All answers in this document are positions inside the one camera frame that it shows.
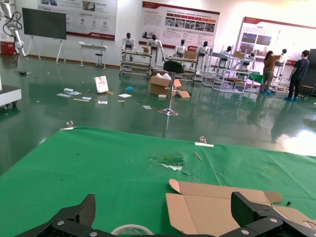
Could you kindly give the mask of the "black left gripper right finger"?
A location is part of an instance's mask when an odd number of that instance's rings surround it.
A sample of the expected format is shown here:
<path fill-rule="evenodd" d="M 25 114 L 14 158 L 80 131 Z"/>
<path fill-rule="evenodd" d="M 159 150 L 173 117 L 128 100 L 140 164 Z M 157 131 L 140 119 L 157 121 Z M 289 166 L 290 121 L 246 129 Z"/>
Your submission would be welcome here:
<path fill-rule="evenodd" d="M 195 235 L 210 237 L 314 237 L 316 223 L 297 209 L 282 207 L 279 193 L 199 191 Z"/>

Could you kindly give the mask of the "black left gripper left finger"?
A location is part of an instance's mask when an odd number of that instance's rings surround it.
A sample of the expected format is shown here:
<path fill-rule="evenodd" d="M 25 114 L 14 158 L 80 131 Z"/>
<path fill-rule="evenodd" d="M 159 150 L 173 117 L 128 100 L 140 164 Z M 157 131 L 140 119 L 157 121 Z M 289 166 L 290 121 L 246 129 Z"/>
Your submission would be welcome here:
<path fill-rule="evenodd" d="M 49 221 L 18 234 L 19 237 L 112 237 L 111 233 L 93 229 L 96 198 L 88 194 L 78 205 L 60 209 Z"/>

